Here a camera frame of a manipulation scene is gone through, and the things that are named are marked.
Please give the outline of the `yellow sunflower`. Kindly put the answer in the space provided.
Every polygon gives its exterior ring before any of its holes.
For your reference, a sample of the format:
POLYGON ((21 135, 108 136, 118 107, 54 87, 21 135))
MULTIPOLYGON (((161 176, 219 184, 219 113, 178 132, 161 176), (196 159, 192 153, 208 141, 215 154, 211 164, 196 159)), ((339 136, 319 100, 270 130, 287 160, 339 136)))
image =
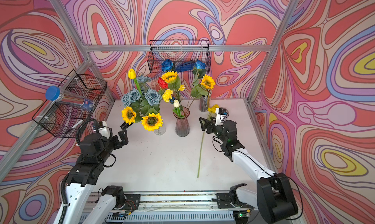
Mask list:
POLYGON ((137 117, 137 113, 130 106, 125 107, 122 110, 122 118, 125 121, 125 123, 127 123, 128 125, 135 123, 136 117, 137 117))
POLYGON ((163 119, 160 113, 149 113, 147 116, 142 117, 142 126, 147 131, 155 131, 163 126, 163 119))

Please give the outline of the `yellow rose spray stem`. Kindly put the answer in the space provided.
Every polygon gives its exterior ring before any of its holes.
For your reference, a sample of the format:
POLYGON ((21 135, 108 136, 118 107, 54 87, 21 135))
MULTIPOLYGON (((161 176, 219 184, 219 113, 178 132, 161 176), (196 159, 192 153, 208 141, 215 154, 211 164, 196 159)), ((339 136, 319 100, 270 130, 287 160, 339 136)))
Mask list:
MULTIPOLYGON (((216 114, 216 109, 218 109, 220 106, 218 104, 215 104, 208 108, 208 116, 207 119, 210 119, 210 117, 214 114, 216 114)), ((197 171, 197 179, 200 176, 200 169, 201 169, 201 160, 202 160, 202 151, 203 151, 203 142, 205 138, 205 133, 202 134, 201 138, 201 144, 200 144, 200 153, 199 153, 199 161, 198 161, 198 171, 197 171)))

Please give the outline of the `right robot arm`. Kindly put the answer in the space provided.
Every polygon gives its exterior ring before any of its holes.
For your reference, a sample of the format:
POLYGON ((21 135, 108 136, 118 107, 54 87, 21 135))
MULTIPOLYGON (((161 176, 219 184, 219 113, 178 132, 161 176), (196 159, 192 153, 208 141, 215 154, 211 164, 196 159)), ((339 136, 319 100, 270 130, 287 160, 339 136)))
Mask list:
POLYGON ((268 169, 250 155, 237 138, 235 121, 226 120, 216 124, 216 119, 202 117, 199 121, 202 131, 213 134, 213 139, 220 142, 223 155, 238 165, 256 185, 256 189, 247 184, 231 187, 234 202, 254 207, 268 224, 291 220, 302 210, 297 205, 290 178, 268 169))

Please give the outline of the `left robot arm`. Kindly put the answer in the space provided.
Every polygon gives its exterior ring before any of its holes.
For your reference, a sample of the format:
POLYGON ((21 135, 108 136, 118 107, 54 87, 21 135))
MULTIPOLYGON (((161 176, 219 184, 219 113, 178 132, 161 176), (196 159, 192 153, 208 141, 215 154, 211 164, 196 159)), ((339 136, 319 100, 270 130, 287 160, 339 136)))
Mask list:
POLYGON ((102 121, 84 120, 76 130, 76 143, 81 154, 60 185, 62 204, 55 218, 56 224, 79 223, 84 207, 100 174, 108 167, 106 161, 113 151, 129 143, 128 123, 113 135, 112 129, 102 121))

